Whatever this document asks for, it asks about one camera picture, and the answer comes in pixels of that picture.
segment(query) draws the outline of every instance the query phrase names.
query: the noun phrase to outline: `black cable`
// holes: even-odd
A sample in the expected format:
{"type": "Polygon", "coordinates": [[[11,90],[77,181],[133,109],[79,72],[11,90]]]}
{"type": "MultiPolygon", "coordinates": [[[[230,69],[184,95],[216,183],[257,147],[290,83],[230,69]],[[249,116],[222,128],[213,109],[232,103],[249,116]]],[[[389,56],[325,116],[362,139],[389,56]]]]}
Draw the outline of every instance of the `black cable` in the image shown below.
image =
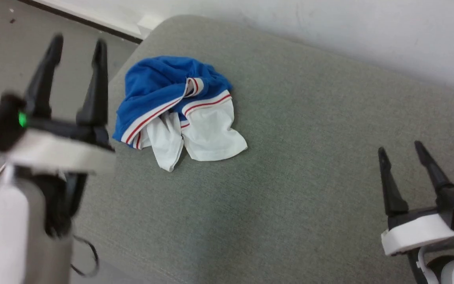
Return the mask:
{"type": "Polygon", "coordinates": [[[78,275],[82,276],[82,277],[94,277],[95,275],[97,275],[97,273],[99,272],[99,256],[97,255],[97,250],[96,248],[94,247],[94,245],[90,242],[90,241],[87,241],[86,239],[83,239],[82,237],[78,237],[77,235],[73,235],[74,239],[77,240],[77,241],[81,241],[82,243],[84,244],[87,244],[90,249],[92,250],[92,253],[94,254],[94,262],[95,262],[95,267],[92,271],[90,271],[89,273],[83,273],[81,272],[78,268],[76,268],[73,264],[71,264],[71,268],[76,272],[78,273],[78,275]]]}

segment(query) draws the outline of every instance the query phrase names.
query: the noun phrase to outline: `red and white stripe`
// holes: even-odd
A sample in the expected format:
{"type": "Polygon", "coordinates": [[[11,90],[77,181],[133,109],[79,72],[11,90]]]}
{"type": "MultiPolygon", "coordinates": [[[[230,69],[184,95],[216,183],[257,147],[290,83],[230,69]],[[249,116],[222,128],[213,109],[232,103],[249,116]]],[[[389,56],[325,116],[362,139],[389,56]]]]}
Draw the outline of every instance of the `red and white stripe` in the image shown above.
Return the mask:
{"type": "Polygon", "coordinates": [[[190,122],[188,120],[180,121],[180,127],[183,129],[187,126],[190,125],[190,122]]]}
{"type": "Polygon", "coordinates": [[[187,86],[191,86],[192,90],[187,90],[184,97],[194,97],[204,89],[204,82],[200,78],[187,78],[187,86]]]}
{"type": "Polygon", "coordinates": [[[215,97],[212,97],[211,99],[202,99],[200,101],[195,101],[186,104],[182,108],[182,113],[187,117],[191,112],[195,110],[199,110],[201,108],[210,108],[214,105],[221,104],[223,102],[228,101],[229,99],[232,99],[231,94],[229,93],[228,90],[224,90],[220,94],[216,95],[215,97]]]}
{"type": "Polygon", "coordinates": [[[187,78],[187,82],[185,83],[185,90],[183,95],[178,99],[173,100],[172,102],[167,102],[160,106],[157,106],[153,110],[144,113],[144,115],[135,119],[131,125],[126,129],[124,135],[122,135],[122,141],[126,144],[131,145],[133,148],[142,149],[141,145],[137,145],[137,134],[145,127],[148,122],[152,121],[163,112],[169,110],[174,105],[178,104],[184,97],[194,97],[198,95],[204,89],[204,82],[200,78],[187,78]]]}

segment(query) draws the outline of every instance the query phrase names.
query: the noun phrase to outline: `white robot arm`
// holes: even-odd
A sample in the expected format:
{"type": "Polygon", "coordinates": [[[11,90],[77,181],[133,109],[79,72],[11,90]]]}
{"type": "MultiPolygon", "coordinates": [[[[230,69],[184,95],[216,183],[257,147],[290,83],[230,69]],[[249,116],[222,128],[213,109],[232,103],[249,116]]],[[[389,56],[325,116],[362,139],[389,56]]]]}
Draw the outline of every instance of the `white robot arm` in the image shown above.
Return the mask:
{"type": "Polygon", "coordinates": [[[50,44],[25,99],[3,95],[0,153],[0,284],[68,284],[78,212],[88,174],[115,165],[108,142],[106,44],[76,123],[53,120],[48,104],[63,38],[50,44]]]}
{"type": "Polygon", "coordinates": [[[437,195],[436,206],[409,210],[391,174],[383,148],[378,151],[388,229],[381,234],[386,255],[407,255],[418,284],[454,284],[454,256],[443,255],[430,262],[425,254],[454,250],[454,184],[430,156],[422,142],[415,142],[421,164],[426,167],[437,195]]]}

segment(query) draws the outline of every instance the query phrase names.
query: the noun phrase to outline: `gray floor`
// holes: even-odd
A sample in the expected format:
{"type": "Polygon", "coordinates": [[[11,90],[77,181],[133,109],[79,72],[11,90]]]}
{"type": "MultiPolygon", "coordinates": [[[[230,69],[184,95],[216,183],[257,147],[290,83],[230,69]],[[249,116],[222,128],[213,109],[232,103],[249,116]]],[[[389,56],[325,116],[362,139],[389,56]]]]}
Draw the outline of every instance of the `gray floor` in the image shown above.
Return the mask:
{"type": "MultiPolygon", "coordinates": [[[[45,53],[49,40],[56,32],[62,32],[65,41],[61,65],[56,71],[52,91],[52,115],[72,119],[81,106],[88,88],[92,74],[90,61],[97,38],[102,37],[108,43],[110,78],[132,54],[137,44],[16,0],[0,0],[0,94],[4,90],[16,90],[19,93],[24,91],[37,63],[45,53]]],[[[88,269],[92,263],[89,251],[86,248],[79,248],[74,262],[88,269]]],[[[81,279],[73,275],[72,283],[140,282],[103,262],[98,277],[81,279]]]]}

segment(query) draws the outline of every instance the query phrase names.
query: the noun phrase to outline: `gray fabric surface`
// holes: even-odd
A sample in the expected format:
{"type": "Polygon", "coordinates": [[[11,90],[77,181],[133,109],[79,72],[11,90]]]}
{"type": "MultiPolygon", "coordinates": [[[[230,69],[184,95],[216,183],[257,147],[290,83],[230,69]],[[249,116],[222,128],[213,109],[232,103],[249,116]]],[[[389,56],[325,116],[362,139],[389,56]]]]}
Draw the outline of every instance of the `gray fabric surface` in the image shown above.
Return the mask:
{"type": "Polygon", "coordinates": [[[167,20],[110,83],[110,131],[124,75],[140,59],[191,56],[233,84],[233,128],[248,150],[182,157],[114,142],[117,171],[92,178],[78,230],[134,275],[177,283],[412,283],[386,257],[377,149],[412,208],[433,189],[413,141],[454,181],[454,92],[252,29],[195,16],[167,20]]]}

